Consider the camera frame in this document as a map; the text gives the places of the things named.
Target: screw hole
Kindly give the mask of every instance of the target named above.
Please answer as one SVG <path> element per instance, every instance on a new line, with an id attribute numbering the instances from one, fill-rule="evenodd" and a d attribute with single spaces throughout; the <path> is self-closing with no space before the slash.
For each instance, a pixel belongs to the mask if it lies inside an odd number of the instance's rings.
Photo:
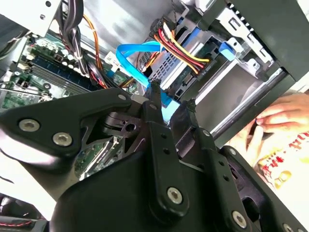
<path id="1" fill-rule="evenodd" d="M 223 178 L 224 178 L 224 180 L 226 180 L 226 181 L 230 181 L 230 179 L 229 179 L 226 175 L 223 175 Z"/>
<path id="2" fill-rule="evenodd" d="M 170 151 L 169 151 L 168 149 L 166 149 L 166 148 L 163 149 L 163 152 L 164 152 L 165 154 L 167 154 L 167 155 L 170 154 Z"/>
<path id="3" fill-rule="evenodd" d="M 128 124 L 126 126 L 126 131 L 127 132 L 132 132 L 133 130 L 135 130 L 136 126 L 134 124 Z"/>

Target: capacitor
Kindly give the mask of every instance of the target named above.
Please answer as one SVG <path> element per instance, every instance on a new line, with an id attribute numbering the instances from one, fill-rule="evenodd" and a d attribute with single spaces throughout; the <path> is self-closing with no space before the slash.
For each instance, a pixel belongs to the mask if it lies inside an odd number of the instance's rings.
<path id="1" fill-rule="evenodd" d="M 67 56 L 69 54 L 69 51 L 67 49 L 62 49 L 61 50 L 62 54 L 64 54 L 65 56 Z"/>
<path id="2" fill-rule="evenodd" d="M 79 72 L 79 65 L 76 63 L 73 68 L 74 71 Z"/>
<path id="3" fill-rule="evenodd" d="M 68 59 L 63 59 L 62 65 L 67 66 L 68 64 L 69 64 L 69 60 Z"/>
<path id="4" fill-rule="evenodd" d="M 76 63 L 75 60 L 70 60 L 70 61 L 68 62 L 68 67 L 69 67 L 70 69 L 73 69 L 75 63 Z"/>
<path id="5" fill-rule="evenodd" d="M 74 59 L 74 56 L 71 55 L 71 54 L 68 54 L 67 58 L 68 58 L 68 60 L 73 60 L 73 59 Z"/>

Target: motherboard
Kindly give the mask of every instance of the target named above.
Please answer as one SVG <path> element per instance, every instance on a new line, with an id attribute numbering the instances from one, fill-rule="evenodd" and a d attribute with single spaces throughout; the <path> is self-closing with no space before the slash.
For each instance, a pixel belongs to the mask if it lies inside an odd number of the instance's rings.
<path id="1" fill-rule="evenodd" d="M 103 64 L 103 72 L 109 73 L 112 65 Z M 64 98 L 90 91 L 101 90 L 94 85 L 89 75 L 83 75 L 77 59 L 63 42 L 51 34 L 44 38 L 30 35 L 15 72 L 0 86 L 0 111 Z M 127 81 L 127 76 L 116 71 L 111 77 L 117 85 Z M 136 83 L 126 89 L 137 91 Z M 92 145 L 82 151 L 75 163 L 75 173 L 84 179 L 109 166 L 121 155 L 122 142 L 113 137 L 106 143 Z"/>

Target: black wire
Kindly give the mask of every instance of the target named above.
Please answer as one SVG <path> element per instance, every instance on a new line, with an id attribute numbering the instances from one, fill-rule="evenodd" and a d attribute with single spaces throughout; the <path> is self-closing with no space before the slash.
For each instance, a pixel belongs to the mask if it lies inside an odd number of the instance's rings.
<path id="1" fill-rule="evenodd" d="M 84 2 L 83 0 L 68 1 L 68 18 L 64 23 L 64 33 L 69 34 L 70 31 L 77 27 L 83 19 Z"/>
<path id="2" fill-rule="evenodd" d="M 136 59 L 136 66 L 135 66 L 136 69 L 138 69 L 139 59 L 140 59 L 140 52 L 139 52 L 139 54 L 137 55 L 137 59 Z"/>
<path id="3" fill-rule="evenodd" d="M 173 12 L 174 12 L 174 17 L 175 17 L 175 29 L 174 29 L 174 32 L 175 32 L 175 35 L 177 34 L 177 16 L 176 16 L 176 7 L 175 7 L 175 3 L 174 3 L 174 0 L 171 0 L 172 2 L 172 7 L 173 7 Z"/>
<path id="4" fill-rule="evenodd" d="M 111 78 L 106 76 L 93 61 L 87 61 L 87 64 L 95 76 L 99 78 L 107 87 L 121 89 Z"/>

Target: orange wire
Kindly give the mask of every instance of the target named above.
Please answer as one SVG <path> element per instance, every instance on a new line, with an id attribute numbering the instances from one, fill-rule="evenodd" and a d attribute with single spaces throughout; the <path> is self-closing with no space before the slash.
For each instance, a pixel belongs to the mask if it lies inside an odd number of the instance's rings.
<path id="1" fill-rule="evenodd" d="M 93 36 L 94 36 L 94 39 L 95 39 L 96 62 L 97 62 L 97 66 L 102 70 L 103 67 L 102 67 L 102 63 L 100 61 L 100 56 L 99 56 L 98 34 L 97 34 L 92 22 L 90 21 L 90 19 L 86 15 L 83 15 L 83 17 L 87 21 L 90 29 L 92 29 Z"/>

